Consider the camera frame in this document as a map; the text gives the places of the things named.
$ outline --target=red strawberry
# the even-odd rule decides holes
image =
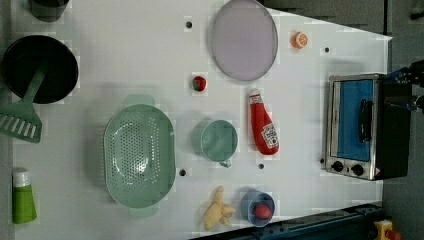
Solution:
[[[259,203],[255,206],[253,214],[255,214],[255,216],[258,218],[267,219],[271,216],[271,209],[269,209],[267,205]]]
[[[205,90],[206,88],[206,79],[204,79],[203,77],[200,76],[196,76],[193,79],[193,88],[194,90],[201,92],[203,90]]]

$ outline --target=toaster oven handle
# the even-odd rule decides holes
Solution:
[[[362,99],[359,113],[359,141],[365,143],[371,140],[372,102]]]

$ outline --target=white bottle cap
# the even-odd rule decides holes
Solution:
[[[249,96],[260,95],[261,92],[257,88],[249,89]]]
[[[31,177],[28,170],[19,169],[13,172],[13,186],[25,187],[31,185]]]

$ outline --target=toaster oven knob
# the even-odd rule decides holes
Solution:
[[[339,161],[335,161],[333,163],[333,165],[331,165],[331,167],[336,171],[336,172],[341,172],[343,170],[343,163],[339,162]]]
[[[351,169],[356,176],[361,176],[364,174],[364,168],[359,164],[353,166]]]

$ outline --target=spatula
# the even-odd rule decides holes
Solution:
[[[0,107],[0,133],[31,143],[39,143],[43,124],[32,102],[43,83],[49,66],[44,59],[35,71],[25,96],[10,105]]]

